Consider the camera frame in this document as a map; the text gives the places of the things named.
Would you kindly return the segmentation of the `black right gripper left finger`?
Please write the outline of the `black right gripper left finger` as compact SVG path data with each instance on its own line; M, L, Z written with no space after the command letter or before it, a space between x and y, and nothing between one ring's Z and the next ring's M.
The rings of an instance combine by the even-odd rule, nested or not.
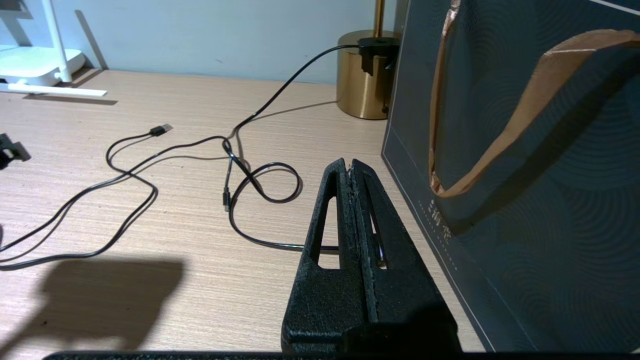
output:
M334 353L343 333L369 318L362 275L365 245L377 243L371 213L357 203L362 162L325 168L281 326L284 353ZM336 201L338 268L319 265L330 201Z

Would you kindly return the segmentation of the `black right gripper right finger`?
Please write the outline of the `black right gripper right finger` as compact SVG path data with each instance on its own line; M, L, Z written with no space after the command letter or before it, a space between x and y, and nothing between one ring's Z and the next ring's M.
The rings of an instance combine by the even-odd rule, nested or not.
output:
M366 317L348 353L461 353L458 326L375 171L349 170Z

